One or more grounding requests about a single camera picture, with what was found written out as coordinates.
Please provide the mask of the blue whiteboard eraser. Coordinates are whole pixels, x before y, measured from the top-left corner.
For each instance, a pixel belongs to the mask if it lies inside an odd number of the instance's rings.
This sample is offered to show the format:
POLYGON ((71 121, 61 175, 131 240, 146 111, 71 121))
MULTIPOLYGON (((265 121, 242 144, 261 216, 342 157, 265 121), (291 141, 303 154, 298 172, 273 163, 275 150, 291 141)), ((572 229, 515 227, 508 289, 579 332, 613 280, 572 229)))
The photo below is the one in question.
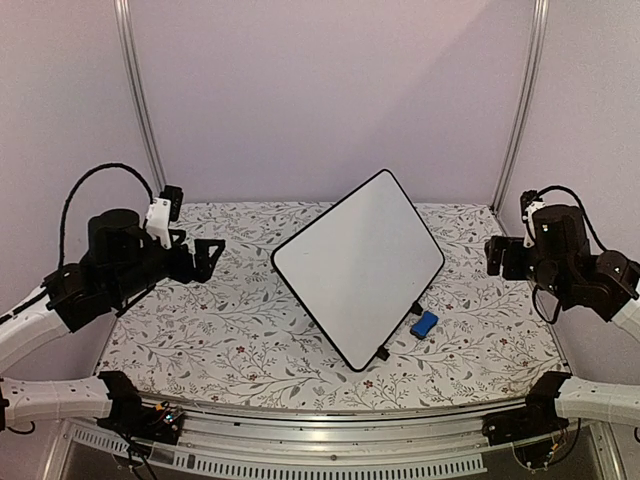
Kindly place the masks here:
POLYGON ((425 311, 420 319, 411 327, 410 333, 420 339, 423 340, 427 337, 429 332, 437 325, 439 318, 428 311, 425 311))

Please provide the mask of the white whiteboard black frame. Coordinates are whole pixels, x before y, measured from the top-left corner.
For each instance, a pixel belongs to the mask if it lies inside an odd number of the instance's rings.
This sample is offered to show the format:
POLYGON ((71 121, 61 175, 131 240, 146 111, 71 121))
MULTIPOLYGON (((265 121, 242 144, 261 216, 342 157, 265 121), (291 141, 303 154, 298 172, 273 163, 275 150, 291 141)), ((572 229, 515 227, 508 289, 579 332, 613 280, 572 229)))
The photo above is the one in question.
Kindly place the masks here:
POLYGON ((354 372, 409 315, 445 256, 383 169, 279 245, 274 270, 354 372))

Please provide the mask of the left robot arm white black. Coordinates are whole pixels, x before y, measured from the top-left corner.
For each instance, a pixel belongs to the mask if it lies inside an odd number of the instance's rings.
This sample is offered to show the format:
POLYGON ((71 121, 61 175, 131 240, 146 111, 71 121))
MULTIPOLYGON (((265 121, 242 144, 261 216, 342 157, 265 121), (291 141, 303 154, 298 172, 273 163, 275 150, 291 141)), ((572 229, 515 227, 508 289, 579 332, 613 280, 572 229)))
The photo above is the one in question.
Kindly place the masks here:
MULTIPOLYGON (((226 247, 221 239, 185 242, 182 230, 151 234, 139 215, 113 209, 88 222, 88 250, 77 263, 46 276, 18 306, 1 317, 1 368, 7 370, 45 344, 75 333, 108 314, 121 316, 170 279, 205 283, 226 247)), ((120 434, 162 424, 126 374, 106 371, 67 381, 1 379, 1 427, 40 420, 95 418, 120 434)))

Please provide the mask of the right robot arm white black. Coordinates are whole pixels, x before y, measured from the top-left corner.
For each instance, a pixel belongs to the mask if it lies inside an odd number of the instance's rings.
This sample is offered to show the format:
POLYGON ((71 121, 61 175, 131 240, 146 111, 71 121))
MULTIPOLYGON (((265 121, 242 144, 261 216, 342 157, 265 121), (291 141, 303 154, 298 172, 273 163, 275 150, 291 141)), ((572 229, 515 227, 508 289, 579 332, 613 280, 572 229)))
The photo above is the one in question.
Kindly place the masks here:
MULTIPOLYGON (((561 310, 584 307, 638 338, 638 262, 616 250, 592 254, 586 218, 577 206, 536 202, 525 210, 525 225, 522 237, 486 241, 488 274, 530 281, 553 296, 561 310)), ((636 426, 639 388, 549 371, 529 390, 518 414, 517 427, 527 436, 570 418, 636 426)))

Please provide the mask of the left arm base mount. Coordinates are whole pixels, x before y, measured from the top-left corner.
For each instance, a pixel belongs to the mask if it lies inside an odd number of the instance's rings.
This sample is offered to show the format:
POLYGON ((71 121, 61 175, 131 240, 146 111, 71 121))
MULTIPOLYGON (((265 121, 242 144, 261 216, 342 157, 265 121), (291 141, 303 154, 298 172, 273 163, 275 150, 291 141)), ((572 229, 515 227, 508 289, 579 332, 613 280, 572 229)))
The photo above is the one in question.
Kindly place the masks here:
POLYGON ((164 401, 155 406, 140 401, 114 402, 111 412, 97 420, 103 429, 126 437, 176 445, 184 424, 184 409, 164 401))

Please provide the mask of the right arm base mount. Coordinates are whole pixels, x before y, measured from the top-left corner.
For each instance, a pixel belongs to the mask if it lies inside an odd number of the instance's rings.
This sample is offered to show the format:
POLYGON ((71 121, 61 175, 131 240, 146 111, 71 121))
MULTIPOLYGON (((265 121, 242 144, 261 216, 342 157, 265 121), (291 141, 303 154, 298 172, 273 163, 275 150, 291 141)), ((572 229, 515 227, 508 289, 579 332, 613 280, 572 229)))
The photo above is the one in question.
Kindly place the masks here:
POLYGON ((568 419, 556 414, 553 403, 534 401, 485 415, 481 433, 490 446, 509 444, 515 460, 536 471, 551 466, 566 444, 569 425, 568 419))

